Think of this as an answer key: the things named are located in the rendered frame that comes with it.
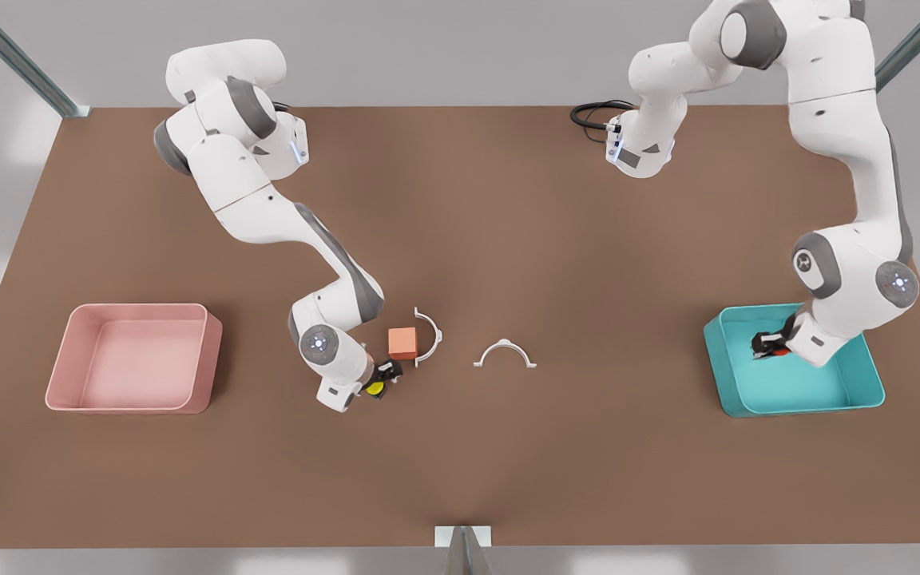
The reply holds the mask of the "blue storage box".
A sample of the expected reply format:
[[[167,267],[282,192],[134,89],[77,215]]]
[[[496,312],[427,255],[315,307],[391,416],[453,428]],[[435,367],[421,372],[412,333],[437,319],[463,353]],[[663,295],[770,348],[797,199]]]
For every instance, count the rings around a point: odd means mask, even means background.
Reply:
[[[851,339],[824,367],[795,354],[755,359],[751,340],[774,331],[796,304],[731,307],[704,325],[720,405],[734,418],[879,407],[885,391],[865,336]]]

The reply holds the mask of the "pink storage box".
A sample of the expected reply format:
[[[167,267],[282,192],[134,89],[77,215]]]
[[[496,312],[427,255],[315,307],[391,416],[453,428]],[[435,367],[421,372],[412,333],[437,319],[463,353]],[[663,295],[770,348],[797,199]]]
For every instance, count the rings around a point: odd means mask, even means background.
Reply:
[[[201,304],[84,304],[70,313],[45,394],[71,414],[200,414],[223,325]]]

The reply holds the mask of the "orange cube block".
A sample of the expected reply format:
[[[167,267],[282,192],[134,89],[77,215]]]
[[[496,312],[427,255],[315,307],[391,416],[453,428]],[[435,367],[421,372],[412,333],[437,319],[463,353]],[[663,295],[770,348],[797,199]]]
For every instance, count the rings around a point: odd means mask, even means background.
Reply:
[[[418,335],[415,327],[395,327],[387,332],[388,356],[397,361],[419,357]]]

